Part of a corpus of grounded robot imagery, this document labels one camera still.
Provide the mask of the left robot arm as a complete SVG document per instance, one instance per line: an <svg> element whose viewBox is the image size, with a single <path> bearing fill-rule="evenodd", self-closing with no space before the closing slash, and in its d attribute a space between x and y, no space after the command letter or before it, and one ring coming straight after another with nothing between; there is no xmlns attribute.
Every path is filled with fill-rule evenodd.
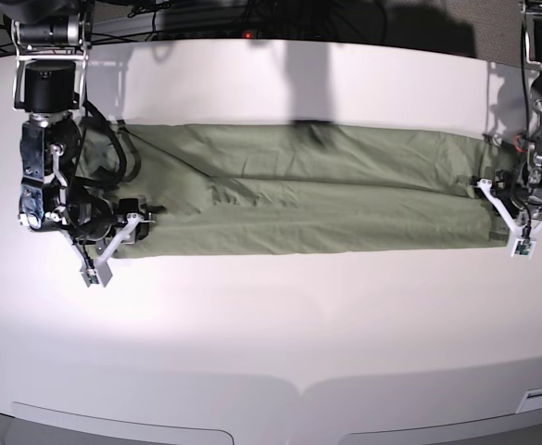
<svg viewBox="0 0 542 445"><path fill-rule="evenodd" d="M521 49L525 129L513 139L517 165L498 170L473 187L509 229L512 257L532 257L542 231L542 1L521 2Z"/></svg>

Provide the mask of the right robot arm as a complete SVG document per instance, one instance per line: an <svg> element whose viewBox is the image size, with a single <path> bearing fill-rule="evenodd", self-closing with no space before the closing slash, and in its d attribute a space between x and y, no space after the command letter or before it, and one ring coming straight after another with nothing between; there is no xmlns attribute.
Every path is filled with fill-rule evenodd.
<svg viewBox="0 0 542 445"><path fill-rule="evenodd" d="M109 259L121 245L146 238L152 218L140 198L111 201L105 195L124 179L128 160L112 125L86 95L94 4L8 1L1 8L16 49L14 107L28 115L19 144L19 222L32 232L60 232L80 259L85 284L106 286ZM96 179L78 174L89 121L118 158L114 172Z"/></svg>

